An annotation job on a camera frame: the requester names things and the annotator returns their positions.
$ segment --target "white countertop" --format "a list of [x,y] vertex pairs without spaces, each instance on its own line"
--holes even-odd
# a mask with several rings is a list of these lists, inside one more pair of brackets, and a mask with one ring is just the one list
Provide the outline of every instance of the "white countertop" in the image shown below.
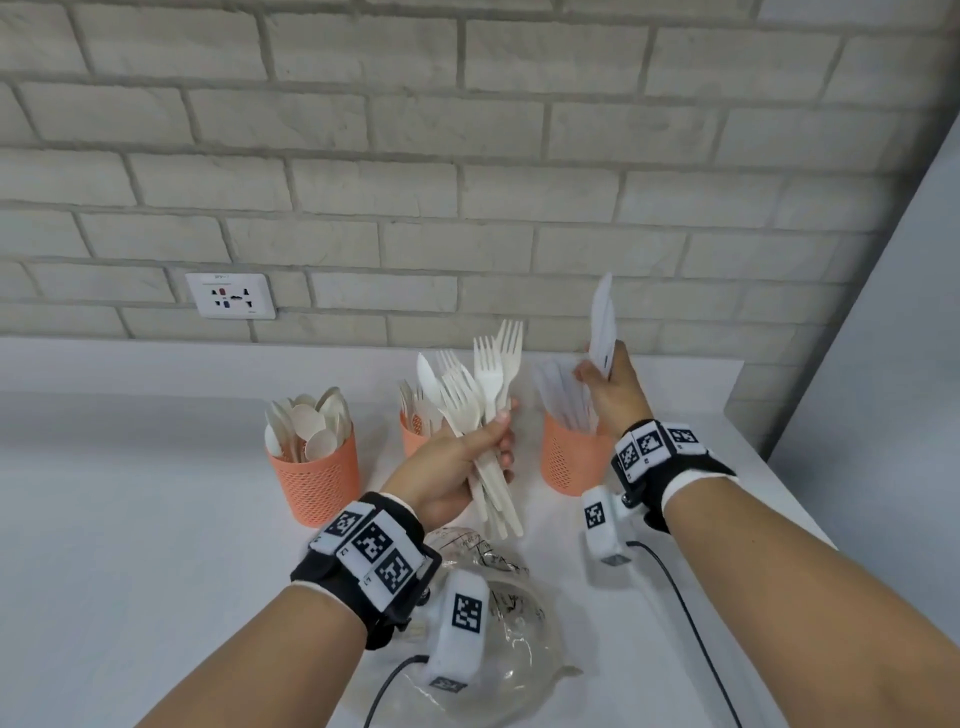
[[[312,535],[260,447],[262,404],[0,393],[0,411],[0,725],[130,728],[273,598]],[[402,456],[396,412],[353,413],[376,488]],[[680,417],[745,488],[826,539],[721,414]],[[517,725],[732,725],[659,568],[644,554],[620,569],[589,562],[577,499],[540,481],[540,416],[516,429],[516,549],[556,595],[584,671]],[[681,585],[743,724],[785,725],[672,540],[644,540]],[[331,725],[360,723],[340,710]]]

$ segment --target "mesh container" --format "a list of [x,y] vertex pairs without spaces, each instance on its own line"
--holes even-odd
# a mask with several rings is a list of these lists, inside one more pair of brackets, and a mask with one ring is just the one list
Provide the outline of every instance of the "mesh container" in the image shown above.
[[270,453],[267,456],[294,518],[303,525],[313,528],[323,525],[360,497],[360,468],[353,432],[336,452],[323,460],[288,463]]
[[423,432],[423,422],[420,415],[414,415],[412,426],[407,426],[407,418],[400,412],[400,432],[403,434],[403,454],[410,457],[419,450],[427,440],[429,435],[421,434]]
[[545,413],[540,474],[558,493],[580,496],[603,482],[614,444],[609,435],[586,435],[565,429]]

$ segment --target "electrical outlet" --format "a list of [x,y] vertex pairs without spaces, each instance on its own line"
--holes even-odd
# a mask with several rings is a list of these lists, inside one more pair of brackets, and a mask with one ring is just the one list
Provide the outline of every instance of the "electrical outlet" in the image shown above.
[[205,319],[275,319],[262,273],[188,273],[187,285]]

